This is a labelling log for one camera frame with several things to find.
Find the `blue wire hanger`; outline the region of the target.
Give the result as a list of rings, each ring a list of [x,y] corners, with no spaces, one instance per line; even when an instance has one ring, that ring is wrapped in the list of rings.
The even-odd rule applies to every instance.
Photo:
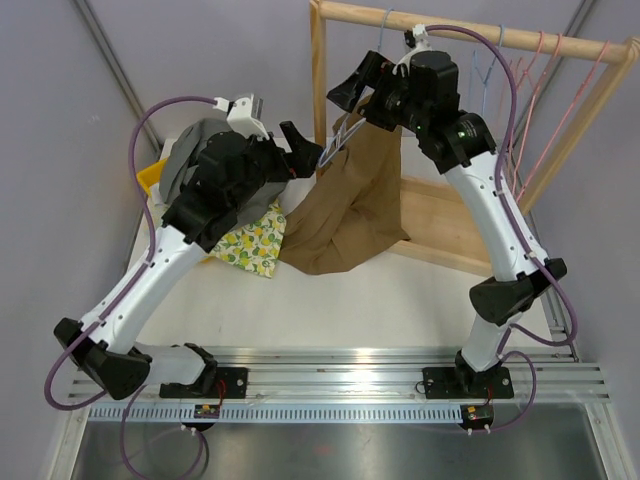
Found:
[[[480,65],[478,51],[474,50],[472,52],[471,74],[470,74],[470,80],[469,80],[468,93],[472,94],[474,78],[477,77],[482,86],[481,109],[480,109],[482,115],[484,115],[486,111],[487,98],[488,98],[488,92],[489,92],[489,83],[490,83],[491,75],[493,73],[493,69],[496,63],[497,63],[497,57],[494,56],[489,66],[486,69],[483,69]]]
[[[391,12],[394,11],[393,7],[386,9],[381,25],[379,27],[378,42],[376,46],[376,52],[380,53],[383,45],[384,31],[386,29],[387,19]],[[317,167],[322,169],[326,167],[337,153],[344,147],[344,145],[355,135],[355,133],[364,125],[364,120],[358,120],[351,127],[347,127],[347,121],[352,117],[351,113],[347,114],[347,117],[339,125],[338,132],[334,134],[328,146],[324,149],[317,162]]]

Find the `brown pleated skirt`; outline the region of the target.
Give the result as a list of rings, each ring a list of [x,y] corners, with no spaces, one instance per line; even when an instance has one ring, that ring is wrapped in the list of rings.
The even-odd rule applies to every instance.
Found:
[[[368,122],[286,216],[279,259],[309,275],[342,273],[410,236],[401,221],[402,128]]]

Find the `lemon print skirt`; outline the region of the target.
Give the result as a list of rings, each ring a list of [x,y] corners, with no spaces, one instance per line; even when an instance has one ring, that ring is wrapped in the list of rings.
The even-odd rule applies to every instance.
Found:
[[[217,259],[242,271],[271,279],[276,270],[286,218],[275,200],[257,221],[227,233],[206,259]]]

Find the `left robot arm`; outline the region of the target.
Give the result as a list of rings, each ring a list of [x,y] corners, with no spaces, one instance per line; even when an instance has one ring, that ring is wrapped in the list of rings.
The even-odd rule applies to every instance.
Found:
[[[215,389],[218,363],[203,347],[143,345],[137,337],[174,285],[238,225],[240,210],[263,186],[313,175],[322,147],[290,121],[280,129],[287,149],[271,135],[227,130],[211,136],[145,256],[102,304],[56,325],[54,335],[73,363],[112,399],[146,385],[169,384],[195,397]]]

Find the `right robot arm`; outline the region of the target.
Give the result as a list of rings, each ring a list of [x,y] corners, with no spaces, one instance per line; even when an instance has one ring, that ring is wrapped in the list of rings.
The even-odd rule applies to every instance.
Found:
[[[484,120],[460,109],[459,70],[442,51],[393,63],[370,51],[327,98],[388,131],[415,134],[421,152],[457,191],[487,249],[492,275],[469,292],[476,312],[470,336],[445,379],[465,397],[492,390],[510,327],[567,272],[550,257],[517,208]]]

